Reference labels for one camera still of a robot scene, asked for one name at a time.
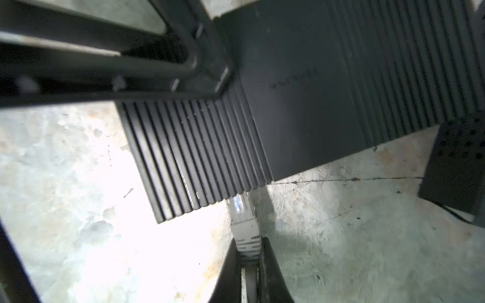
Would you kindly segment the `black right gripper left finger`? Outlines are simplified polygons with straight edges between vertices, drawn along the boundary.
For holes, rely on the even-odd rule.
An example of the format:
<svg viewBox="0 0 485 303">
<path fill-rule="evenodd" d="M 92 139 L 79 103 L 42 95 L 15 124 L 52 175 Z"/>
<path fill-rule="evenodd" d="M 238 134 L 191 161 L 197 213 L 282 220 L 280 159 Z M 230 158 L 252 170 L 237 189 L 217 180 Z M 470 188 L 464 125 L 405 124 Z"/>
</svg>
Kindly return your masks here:
<svg viewBox="0 0 485 303">
<path fill-rule="evenodd" d="M 241 303 L 241 256 L 233 239 L 209 303 Z"/>
</svg>

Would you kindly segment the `black power adapter with plug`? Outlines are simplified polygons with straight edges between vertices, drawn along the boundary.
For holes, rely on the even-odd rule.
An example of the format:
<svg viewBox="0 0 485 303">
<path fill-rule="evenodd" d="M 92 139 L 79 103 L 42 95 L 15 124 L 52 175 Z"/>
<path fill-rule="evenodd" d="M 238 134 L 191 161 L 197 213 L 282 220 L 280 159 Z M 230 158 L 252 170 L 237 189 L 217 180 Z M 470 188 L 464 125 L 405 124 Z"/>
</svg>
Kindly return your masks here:
<svg viewBox="0 0 485 303">
<path fill-rule="evenodd" d="M 463 223 L 466 223 L 468 225 L 473 225 L 473 222 L 469 221 L 469 220 L 466 220 L 465 218 L 463 218 L 461 215 L 459 215 L 458 213 L 456 213 L 455 211 L 451 210 L 450 208 L 440 204 L 440 203 L 437 203 L 437 202 L 433 202 L 432 203 L 434 205 L 436 205 L 437 207 L 441 208 L 442 210 L 446 211 L 447 213 L 449 213 L 452 217 L 456 218 L 457 220 L 463 222 Z"/>
</svg>

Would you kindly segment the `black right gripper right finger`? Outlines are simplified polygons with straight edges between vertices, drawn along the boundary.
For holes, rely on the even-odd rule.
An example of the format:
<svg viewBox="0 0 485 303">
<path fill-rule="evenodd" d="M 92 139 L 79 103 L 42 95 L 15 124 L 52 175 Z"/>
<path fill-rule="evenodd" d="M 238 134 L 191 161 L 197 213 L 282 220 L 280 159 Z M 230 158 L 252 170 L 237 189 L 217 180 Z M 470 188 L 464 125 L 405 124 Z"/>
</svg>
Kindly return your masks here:
<svg viewBox="0 0 485 303">
<path fill-rule="evenodd" d="M 259 261 L 259 301 L 294 302 L 267 237 L 262 238 Z"/>
</svg>

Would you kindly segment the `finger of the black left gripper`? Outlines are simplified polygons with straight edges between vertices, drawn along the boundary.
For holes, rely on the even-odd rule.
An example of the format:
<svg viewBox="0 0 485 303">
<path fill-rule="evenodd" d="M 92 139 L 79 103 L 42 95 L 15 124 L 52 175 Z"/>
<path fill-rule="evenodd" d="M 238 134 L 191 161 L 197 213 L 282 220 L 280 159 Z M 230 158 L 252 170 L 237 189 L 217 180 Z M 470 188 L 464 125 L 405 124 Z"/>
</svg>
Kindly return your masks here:
<svg viewBox="0 0 485 303">
<path fill-rule="evenodd" d="M 156 34 L 34 1 L 2 1 L 1 31 L 43 45 L 1 43 L 1 107 L 216 98 L 233 63 L 199 1 L 150 1 Z"/>
</svg>

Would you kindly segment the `small black ribbed switch box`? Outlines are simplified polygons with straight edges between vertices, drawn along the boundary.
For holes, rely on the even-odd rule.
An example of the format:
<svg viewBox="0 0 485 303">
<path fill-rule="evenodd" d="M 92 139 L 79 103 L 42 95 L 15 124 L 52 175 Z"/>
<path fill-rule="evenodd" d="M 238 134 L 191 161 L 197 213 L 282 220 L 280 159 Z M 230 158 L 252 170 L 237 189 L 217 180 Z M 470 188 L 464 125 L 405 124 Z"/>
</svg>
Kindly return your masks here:
<svg viewBox="0 0 485 303">
<path fill-rule="evenodd" d="M 484 109 L 470 1 L 257 1 L 215 100 L 117 109 L 157 223 Z"/>
</svg>

